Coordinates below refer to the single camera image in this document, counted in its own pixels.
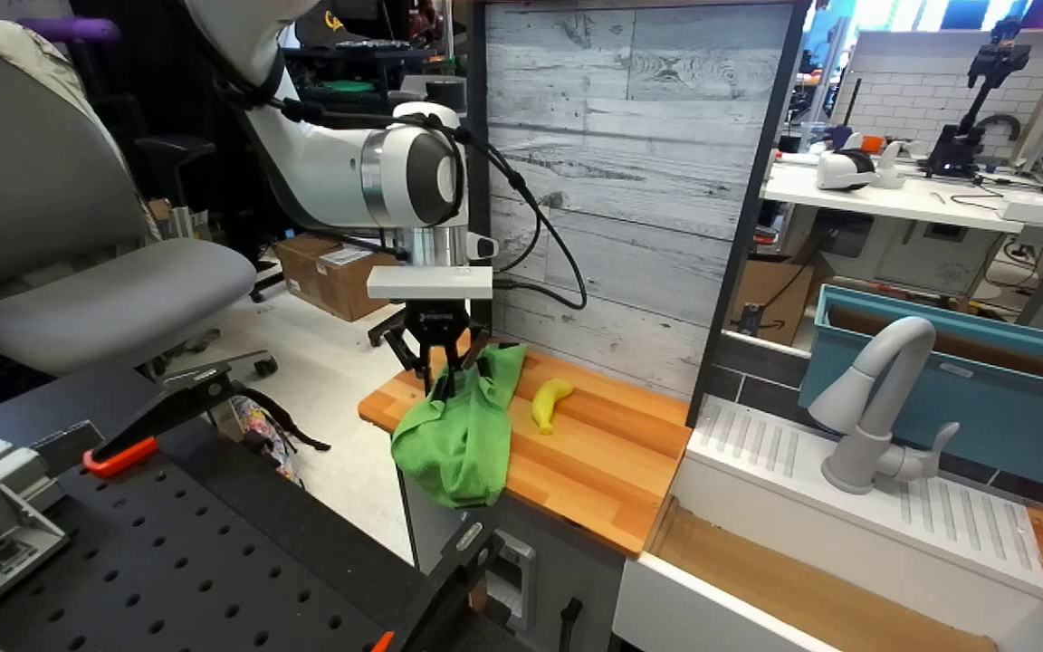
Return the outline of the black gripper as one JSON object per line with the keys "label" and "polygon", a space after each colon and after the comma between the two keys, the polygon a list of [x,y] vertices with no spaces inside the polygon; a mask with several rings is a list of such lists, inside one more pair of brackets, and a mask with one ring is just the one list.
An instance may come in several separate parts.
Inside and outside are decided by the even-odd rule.
{"label": "black gripper", "polygon": [[461,300],[408,300],[387,327],[382,345],[396,351],[423,391],[431,391],[431,351],[440,351],[440,388],[478,356],[473,335],[461,335],[470,327],[470,312]]}

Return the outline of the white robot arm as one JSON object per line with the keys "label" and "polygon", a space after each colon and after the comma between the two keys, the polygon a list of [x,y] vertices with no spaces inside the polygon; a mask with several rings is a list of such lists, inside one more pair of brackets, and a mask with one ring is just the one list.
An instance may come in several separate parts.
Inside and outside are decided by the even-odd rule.
{"label": "white robot arm", "polygon": [[328,112],[304,100],[282,61],[282,28],[316,0],[171,0],[182,28],[217,75],[276,197],[304,229],[396,232],[402,263],[376,263],[364,292],[398,300],[406,330],[391,347],[431,394],[452,394],[470,330],[470,300],[491,296],[491,267],[473,260],[467,229],[462,118],[437,100],[391,112]]}

